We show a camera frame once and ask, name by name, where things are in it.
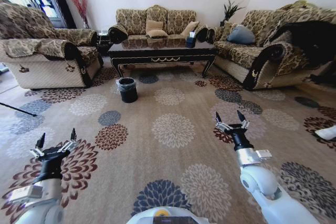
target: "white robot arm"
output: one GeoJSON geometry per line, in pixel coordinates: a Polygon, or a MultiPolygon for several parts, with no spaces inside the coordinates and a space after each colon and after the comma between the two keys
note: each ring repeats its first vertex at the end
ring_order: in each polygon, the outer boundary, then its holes
{"type": "Polygon", "coordinates": [[[241,124],[228,125],[216,113],[216,127],[232,136],[241,170],[240,181],[261,207],[266,221],[269,224],[318,224],[317,219],[278,184],[271,171],[258,165],[272,155],[268,150],[254,150],[245,137],[249,122],[239,111],[238,117],[241,124]]]}
{"type": "Polygon", "coordinates": [[[62,224],[63,207],[61,187],[61,162],[77,146],[76,132],[72,130],[70,141],[60,147],[42,151],[45,133],[30,152],[42,162],[42,169],[30,186],[13,190],[11,202],[25,204],[25,212],[16,224],[62,224]]]}

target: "vase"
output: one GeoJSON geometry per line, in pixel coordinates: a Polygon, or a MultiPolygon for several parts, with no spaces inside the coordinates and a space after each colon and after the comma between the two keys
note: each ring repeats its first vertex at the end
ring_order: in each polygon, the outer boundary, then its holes
{"type": "Polygon", "coordinates": [[[86,16],[83,17],[83,24],[85,29],[90,29],[88,19],[86,18],[86,16]]]}

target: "blue pillow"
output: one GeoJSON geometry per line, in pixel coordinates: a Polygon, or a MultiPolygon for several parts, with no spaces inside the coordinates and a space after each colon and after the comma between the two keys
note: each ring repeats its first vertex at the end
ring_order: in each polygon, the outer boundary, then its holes
{"type": "Polygon", "coordinates": [[[227,41],[246,45],[255,43],[256,37],[247,27],[239,25],[233,29],[233,31],[227,37],[227,41]]]}

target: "beige pillow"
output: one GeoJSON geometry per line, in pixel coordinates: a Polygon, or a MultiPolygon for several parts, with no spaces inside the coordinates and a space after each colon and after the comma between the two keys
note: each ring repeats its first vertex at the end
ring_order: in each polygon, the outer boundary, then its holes
{"type": "Polygon", "coordinates": [[[195,21],[195,22],[191,21],[191,22],[187,25],[187,27],[184,29],[184,31],[181,32],[181,35],[183,35],[184,37],[188,37],[188,36],[189,36],[189,33],[190,33],[191,31],[195,30],[196,26],[198,26],[199,23],[200,23],[199,21],[195,21]]]}
{"type": "Polygon", "coordinates": [[[164,30],[151,30],[147,33],[149,37],[153,38],[166,38],[168,34],[164,30]]]}
{"type": "Polygon", "coordinates": [[[146,22],[146,33],[148,34],[151,30],[162,30],[163,22],[147,20],[146,22]]]}

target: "carpet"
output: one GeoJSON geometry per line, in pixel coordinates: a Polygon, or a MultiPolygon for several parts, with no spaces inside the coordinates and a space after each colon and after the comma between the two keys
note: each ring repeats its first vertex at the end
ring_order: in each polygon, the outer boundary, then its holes
{"type": "Polygon", "coordinates": [[[22,213],[10,192],[30,184],[41,164],[30,155],[69,140],[78,147],[62,164],[65,223],[126,223],[156,206],[177,206],[213,223],[263,223],[260,208],[240,184],[232,138],[215,129],[215,112],[251,121],[247,138],[273,158],[263,165],[321,223],[336,223],[336,142],[314,130],[336,124],[335,89],[305,83],[249,92],[212,67],[147,65],[123,69],[137,82],[138,100],[121,101],[117,75],[105,64],[89,89],[13,88],[0,100],[38,114],[0,108],[1,223],[22,213]]]}

